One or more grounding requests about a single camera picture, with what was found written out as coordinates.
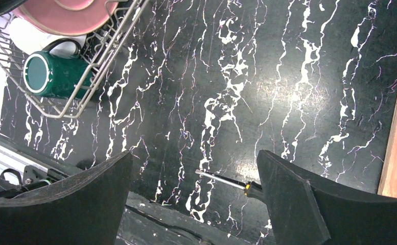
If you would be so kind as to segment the white bowl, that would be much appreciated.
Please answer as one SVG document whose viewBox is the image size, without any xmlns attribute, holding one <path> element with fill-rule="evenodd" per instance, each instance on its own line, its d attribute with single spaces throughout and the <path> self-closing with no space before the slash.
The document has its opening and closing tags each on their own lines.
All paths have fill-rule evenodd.
<svg viewBox="0 0 397 245">
<path fill-rule="evenodd" d="M 50 43 L 61 38 L 76 40 L 81 46 L 83 46 L 87 37 L 86 35 L 68 37 L 48 34 L 38 30 L 28 21 L 21 18 L 13 19 L 8 26 L 8 31 L 10 38 L 16 47 L 27 55 L 30 55 L 36 51 L 41 51 Z"/>
</svg>

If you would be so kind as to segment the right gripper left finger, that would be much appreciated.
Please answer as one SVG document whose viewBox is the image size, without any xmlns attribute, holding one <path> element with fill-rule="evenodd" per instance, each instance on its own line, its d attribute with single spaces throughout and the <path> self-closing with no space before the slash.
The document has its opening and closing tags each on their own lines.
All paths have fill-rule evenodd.
<svg viewBox="0 0 397 245">
<path fill-rule="evenodd" d="M 53 184 L 0 198 L 0 244 L 115 244 L 132 181 L 128 151 Z"/>
</svg>

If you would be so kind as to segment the dark green cup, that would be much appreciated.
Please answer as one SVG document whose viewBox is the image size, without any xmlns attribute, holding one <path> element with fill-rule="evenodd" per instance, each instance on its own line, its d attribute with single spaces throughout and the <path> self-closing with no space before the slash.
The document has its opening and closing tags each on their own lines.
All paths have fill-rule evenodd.
<svg viewBox="0 0 397 245">
<path fill-rule="evenodd" d="M 60 44 L 73 44 L 74 51 L 66 58 L 52 53 Z M 34 95 L 67 99 L 74 92 L 76 86 L 84 77 L 81 88 L 75 95 L 82 99 L 86 93 L 85 86 L 91 85 L 92 73 L 84 74 L 88 64 L 79 58 L 82 46 L 79 42 L 69 38 L 58 39 L 41 51 L 30 54 L 23 65 L 23 79 L 26 89 Z"/>
</svg>

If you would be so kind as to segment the pink dotted plate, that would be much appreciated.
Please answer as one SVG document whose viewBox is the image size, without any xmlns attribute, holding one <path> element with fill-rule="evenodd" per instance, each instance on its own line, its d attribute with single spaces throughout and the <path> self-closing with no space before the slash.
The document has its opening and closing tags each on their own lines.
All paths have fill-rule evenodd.
<svg viewBox="0 0 397 245">
<path fill-rule="evenodd" d="M 26 1 L 12 13 L 45 33 L 81 36 L 107 23 L 118 5 L 118 1 Z"/>
</svg>

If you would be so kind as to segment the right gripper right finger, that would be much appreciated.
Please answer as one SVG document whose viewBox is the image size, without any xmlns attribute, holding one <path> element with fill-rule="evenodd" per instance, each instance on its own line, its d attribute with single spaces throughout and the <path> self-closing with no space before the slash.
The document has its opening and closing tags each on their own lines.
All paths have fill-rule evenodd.
<svg viewBox="0 0 397 245">
<path fill-rule="evenodd" d="M 342 185 L 267 150 L 256 163 L 277 244 L 397 244 L 397 198 Z"/>
</svg>

